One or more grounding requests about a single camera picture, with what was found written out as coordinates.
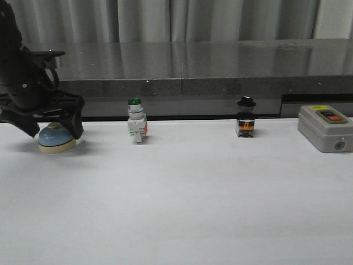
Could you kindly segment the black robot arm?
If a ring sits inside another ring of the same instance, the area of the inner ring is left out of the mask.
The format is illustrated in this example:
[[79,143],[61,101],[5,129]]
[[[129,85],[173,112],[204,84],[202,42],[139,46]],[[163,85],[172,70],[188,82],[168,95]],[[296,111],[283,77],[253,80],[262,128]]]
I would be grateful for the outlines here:
[[60,123],[74,139],[83,134],[82,96],[63,92],[50,61],[63,51],[31,52],[22,43],[15,15],[1,1],[1,121],[31,137],[39,131],[36,117]]

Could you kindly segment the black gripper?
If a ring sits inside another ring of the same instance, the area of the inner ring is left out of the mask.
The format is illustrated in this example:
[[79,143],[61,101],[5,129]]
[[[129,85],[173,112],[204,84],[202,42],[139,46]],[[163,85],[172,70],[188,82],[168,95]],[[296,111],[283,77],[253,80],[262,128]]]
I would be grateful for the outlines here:
[[59,115],[57,121],[75,138],[83,134],[82,96],[63,92],[56,73],[64,51],[1,50],[1,121],[32,138],[40,131],[32,115]]

